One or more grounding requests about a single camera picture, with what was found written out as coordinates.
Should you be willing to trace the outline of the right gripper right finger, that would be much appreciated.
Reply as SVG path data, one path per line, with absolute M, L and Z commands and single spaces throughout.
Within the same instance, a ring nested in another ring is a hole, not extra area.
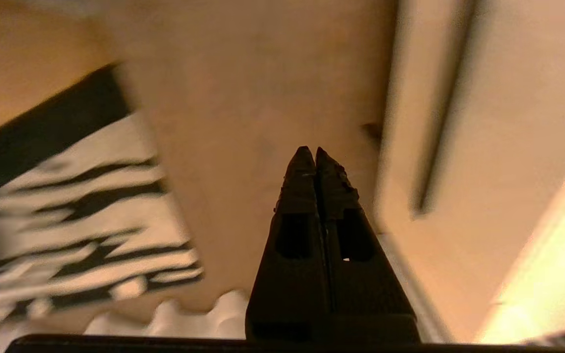
M 345 168 L 316 152 L 329 326 L 345 343 L 418 343 L 416 315 Z

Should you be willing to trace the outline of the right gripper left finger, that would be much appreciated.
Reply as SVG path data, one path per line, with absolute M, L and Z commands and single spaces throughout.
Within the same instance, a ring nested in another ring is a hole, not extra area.
M 316 167 L 299 147 L 284 175 L 245 315 L 247 339 L 314 343 L 328 313 Z

